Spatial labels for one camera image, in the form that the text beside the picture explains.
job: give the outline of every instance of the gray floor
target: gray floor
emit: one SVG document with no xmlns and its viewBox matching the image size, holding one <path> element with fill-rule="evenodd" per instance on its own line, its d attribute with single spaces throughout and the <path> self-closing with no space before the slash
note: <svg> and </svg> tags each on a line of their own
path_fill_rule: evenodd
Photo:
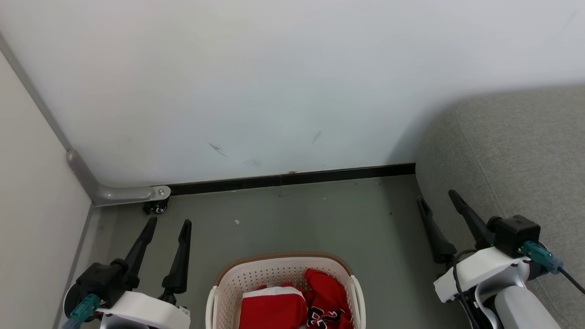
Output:
<svg viewBox="0 0 585 329">
<path fill-rule="evenodd" d="M 419 194 L 412 175 L 173 197 L 159 216 L 138 291 L 162 292 L 188 218 L 190 281 L 177 299 L 191 310 L 191 328 L 205 327 L 207 295 L 225 266 L 284 251 L 342 257 L 362 285 L 368 328 L 467 328 L 460 306 L 441 304 L 434 293 L 442 267 L 431 261 L 415 203 Z M 110 259 L 124 257 L 140 233 L 147 220 L 140 208 L 127 205 L 104 214 L 116 220 Z"/>
</svg>

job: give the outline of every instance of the gray sofa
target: gray sofa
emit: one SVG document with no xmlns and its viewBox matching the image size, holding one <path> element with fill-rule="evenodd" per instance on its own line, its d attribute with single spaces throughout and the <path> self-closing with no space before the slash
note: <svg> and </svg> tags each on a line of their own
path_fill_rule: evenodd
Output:
<svg viewBox="0 0 585 329">
<path fill-rule="evenodd" d="M 585 86 L 492 95 L 448 110 L 429 131 L 417 180 L 457 250 L 473 238 L 447 194 L 454 189 L 484 220 L 521 214 L 585 284 Z M 562 328 L 585 328 L 585 296 L 562 275 L 529 288 Z"/>
</svg>

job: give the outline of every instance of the white plastic basket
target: white plastic basket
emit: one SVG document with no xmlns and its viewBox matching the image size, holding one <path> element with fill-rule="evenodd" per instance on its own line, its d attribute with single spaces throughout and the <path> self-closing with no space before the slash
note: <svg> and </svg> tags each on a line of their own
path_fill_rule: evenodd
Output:
<svg viewBox="0 0 585 329">
<path fill-rule="evenodd" d="M 323 271 L 344 287 L 355 329 L 366 329 L 366 305 L 360 283 L 340 258 L 324 253 L 288 253 L 250 258 L 234 263 L 219 276 L 209 292 L 205 310 L 206 329 L 238 329 L 242 294 L 262 285 L 291 282 L 308 289 L 305 271 Z"/>
</svg>

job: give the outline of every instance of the white wall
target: white wall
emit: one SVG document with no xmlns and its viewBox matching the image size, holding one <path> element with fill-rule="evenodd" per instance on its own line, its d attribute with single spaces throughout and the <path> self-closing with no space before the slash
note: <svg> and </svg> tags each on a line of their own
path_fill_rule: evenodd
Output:
<svg viewBox="0 0 585 329">
<path fill-rule="evenodd" d="M 0 53 L 0 328 L 51 328 L 90 200 Z"/>
<path fill-rule="evenodd" d="M 413 162 L 453 101 L 585 80 L 584 3 L 2 0 L 0 31 L 135 186 Z"/>
</svg>

